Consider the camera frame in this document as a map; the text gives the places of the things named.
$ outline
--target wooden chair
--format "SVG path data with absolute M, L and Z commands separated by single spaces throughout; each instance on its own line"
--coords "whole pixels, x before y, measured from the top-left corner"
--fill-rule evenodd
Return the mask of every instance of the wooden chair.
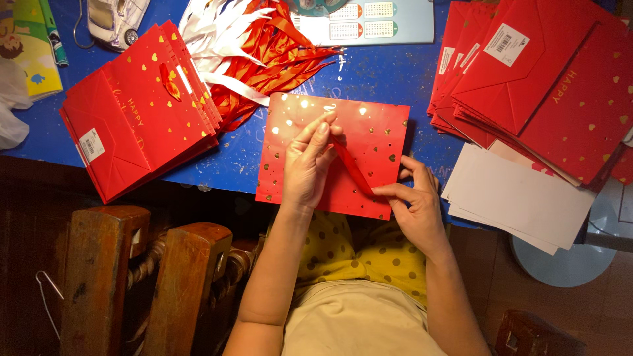
M 499 356 L 582 356 L 585 344 L 533 313 L 507 310 L 494 347 Z
M 209 222 L 154 239 L 148 227 L 139 207 L 73 212 L 61 356 L 208 355 L 226 338 L 259 241 L 232 246 L 231 231 Z

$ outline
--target white toy car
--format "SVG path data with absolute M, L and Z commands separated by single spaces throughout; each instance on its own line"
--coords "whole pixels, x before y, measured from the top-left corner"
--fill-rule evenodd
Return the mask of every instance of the white toy car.
M 149 0 L 88 0 L 88 29 L 118 52 L 139 38 Z

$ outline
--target blue table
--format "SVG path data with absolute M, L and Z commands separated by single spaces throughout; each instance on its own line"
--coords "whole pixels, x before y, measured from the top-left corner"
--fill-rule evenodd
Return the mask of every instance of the blue table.
M 98 45 L 88 50 L 77 47 L 73 42 L 72 28 L 79 14 L 78 1 L 49 1 L 70 62 L 69 67 L 60 68 L 61 81 L 68 89 L 117 54 Z M 161 24 L 167 20 L 178 24 L 186 5 L 185 0 L 151 0 L 139 33 L 144 33 L 154 23 Z M 346 49 L 342 69 L 339 70 L 338 63 L 329 65 L 293 91 L 411 106 L 411 142 L 405 146 L 410 146 L 417 160 L 432 167 L 442 185 L 448 180 L 463 144 L 453 136 L 438 134 L 429 125 L 426 115 L 448 6 L 448 0 L 435 2 L 435 43 Z M 82 44 L 90 42 L 85 11 L 86 6 L 84 18 L 77 29 L 77 38 Z M 30 134 L 17 148 L 3 151 L 3 154 L 83 167 L 58 113 L 64 99 L 65 95 L 60 93 L 35 102 L 29 110 L 17 112 L 15 115 L 29 124 Z M 236 131 L 222 135 L 218 149 L 179 167 L 162 179 L 255 193 L 265 125 L 266 110 L 259 109 Z

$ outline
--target hand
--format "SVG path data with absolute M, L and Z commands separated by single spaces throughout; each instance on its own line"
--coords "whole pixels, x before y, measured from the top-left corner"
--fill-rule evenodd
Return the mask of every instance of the hand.
M 439 210 L 439 181 L 424 163 L 402 156 L 404 169 L 399 178 L 413 177 L 413 188 L 400 183 L 373 188 L 373 193 L 386 196 L 404 235 L 427 257 L 450 250 Z M 403 200 L 411 203 L 407 208 Z
M 328 147 L 330 131 L 339 136 L 343 129 L 332 125 L 336 113 L 331 111 L 308 124 L 285 151 L 284 193 L 282 206 L 312 214 L 321 201 L 327 170 L 336 158 Z

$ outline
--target stack of white cards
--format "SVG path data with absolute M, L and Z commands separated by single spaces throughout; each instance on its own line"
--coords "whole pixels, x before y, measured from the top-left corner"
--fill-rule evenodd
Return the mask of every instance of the stack of white cards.
M 492 148 L 464 144 L 442 193 L 448 214 L 508 231 L 550 255 L 568 250 L 595 193 L 514 160 L 506 148 L 497 150 L 502 158 Z

